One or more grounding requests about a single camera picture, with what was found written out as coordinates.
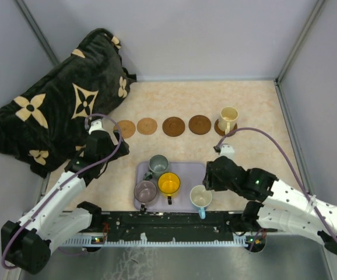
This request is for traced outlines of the purple mug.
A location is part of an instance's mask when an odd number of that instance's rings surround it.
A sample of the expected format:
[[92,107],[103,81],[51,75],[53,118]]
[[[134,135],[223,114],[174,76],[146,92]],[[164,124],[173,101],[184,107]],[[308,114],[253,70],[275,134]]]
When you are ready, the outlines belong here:
[[157,197],[156,185],[147,180],[139,182],[134,188],[134,197],[138,202],[138,209],[141,212],[145,212]]

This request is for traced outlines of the light wooden coaster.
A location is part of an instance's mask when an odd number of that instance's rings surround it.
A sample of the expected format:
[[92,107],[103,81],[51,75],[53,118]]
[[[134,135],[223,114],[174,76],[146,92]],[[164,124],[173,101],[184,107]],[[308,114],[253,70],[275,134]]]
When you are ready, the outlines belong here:
[[157,130],[157,122],[153,118],[142,118],[137,123],[137,130],[142,135],[152,135]]
[[121,129],[121,135],[124,139],[130,138],[136,131],[135,124],[130,120],[121,120],[117,124]]

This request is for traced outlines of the black floral plush blanket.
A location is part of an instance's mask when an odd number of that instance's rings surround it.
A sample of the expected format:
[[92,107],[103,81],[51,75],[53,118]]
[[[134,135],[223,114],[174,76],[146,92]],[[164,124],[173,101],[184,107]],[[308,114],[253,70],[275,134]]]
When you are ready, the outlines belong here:
[[85,118],[110,114],[136,76],[122,64],[121,42],[91,31],[70,56],[0,108],[0,153],[45,177],[85,146]]

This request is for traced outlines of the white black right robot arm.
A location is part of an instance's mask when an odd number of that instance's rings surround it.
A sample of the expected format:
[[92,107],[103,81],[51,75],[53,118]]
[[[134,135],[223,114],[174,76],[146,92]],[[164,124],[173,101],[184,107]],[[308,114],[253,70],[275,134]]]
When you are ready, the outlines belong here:
[[243,226],[300,235],[337,255],[337,206],[301,192],[259,168],[243,169],[221,156],[206,164],[207,190],[232,191],[247,199]]

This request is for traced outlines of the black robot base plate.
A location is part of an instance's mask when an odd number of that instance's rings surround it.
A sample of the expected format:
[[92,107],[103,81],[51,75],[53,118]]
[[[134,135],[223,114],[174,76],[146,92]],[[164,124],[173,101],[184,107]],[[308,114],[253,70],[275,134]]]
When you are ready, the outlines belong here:
[[245,222],[241,212],[209,211],[205,219],[185,212],[103,212],[96,225],[81,233],[101,233],[107,241],[138,241],[144,233],[149,242],[232,241],[235,233],[256,232],[256,222]]

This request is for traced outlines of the cream mug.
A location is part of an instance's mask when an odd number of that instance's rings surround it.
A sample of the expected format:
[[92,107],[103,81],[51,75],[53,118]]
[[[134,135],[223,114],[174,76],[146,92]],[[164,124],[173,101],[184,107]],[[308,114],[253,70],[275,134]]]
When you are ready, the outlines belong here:
[[237,124],[238,111],[231,106],[222,108],[218,118],[218,128],[225,134],[228,134]]

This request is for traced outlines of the dark brown coaster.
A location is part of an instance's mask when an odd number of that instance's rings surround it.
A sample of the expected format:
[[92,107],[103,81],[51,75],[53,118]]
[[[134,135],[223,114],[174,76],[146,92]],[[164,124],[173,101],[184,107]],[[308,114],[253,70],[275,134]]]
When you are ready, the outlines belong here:
[[207,134],[211,129],[211,121],[204,115],[195,115],[189,120],[189,130],[197,135]]
[[[222,130],[219,128],[218,123],[219,123],[219,120],[217,119],[217,120],[215,121],[215,124],[214,124],[214,130],[216,131],[216,133],[217,133],[218,135],[220,135],[220,136],[223,137],[223,136],[225,136],[225,132],[222,131]],[[235,124],[234,128],[232,129],[232,131],[236,130],[237,128],[238,128],[238,125]]]
[[162,125],[163,132],[170,137],[178,137],[185,131],[185,123],[179,117],[169,117]]

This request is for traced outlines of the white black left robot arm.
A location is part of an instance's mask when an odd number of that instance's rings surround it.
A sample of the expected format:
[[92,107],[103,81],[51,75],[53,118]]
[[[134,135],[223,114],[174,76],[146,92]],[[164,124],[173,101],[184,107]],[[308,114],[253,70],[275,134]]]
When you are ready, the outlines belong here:
[[1,265],[5,269],[21,268],[37,274],[70,237],[85,229],[95,232],[102,227],[101,208],[91,202],[81,202],[64,218],[60,215],[110,162],[129,154],[121,129],[115,129],[113,134],[117,143],[105,129],[91,128],[85,148],[68,162],[50,192],[17,222],[9,220],[2,226]]

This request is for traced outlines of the grey mug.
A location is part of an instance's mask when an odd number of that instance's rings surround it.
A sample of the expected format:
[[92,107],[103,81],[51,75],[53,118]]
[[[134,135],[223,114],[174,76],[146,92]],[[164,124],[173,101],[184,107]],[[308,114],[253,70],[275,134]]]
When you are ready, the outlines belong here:
[[143,180],[159,179],[159,177],[170,171],[170,162],[163,155],[154,155],[148,161],[148,171],[143,175]]

